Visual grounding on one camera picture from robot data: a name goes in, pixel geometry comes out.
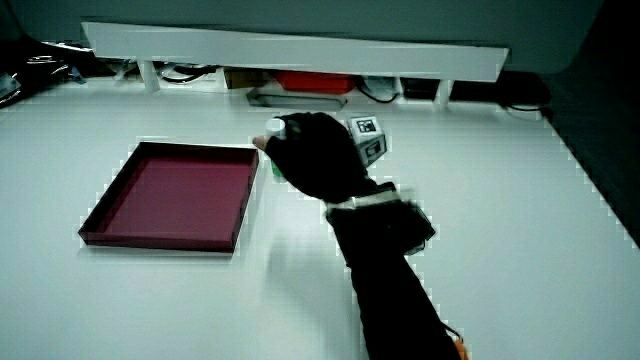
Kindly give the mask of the person's right hand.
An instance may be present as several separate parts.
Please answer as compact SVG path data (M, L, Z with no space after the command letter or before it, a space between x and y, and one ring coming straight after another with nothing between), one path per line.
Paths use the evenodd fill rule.
M294 113L279 118L285 135L253 139L284 178L302 193L332 207L355 209L398 202L391 183L369 178L347 129L325 113Z

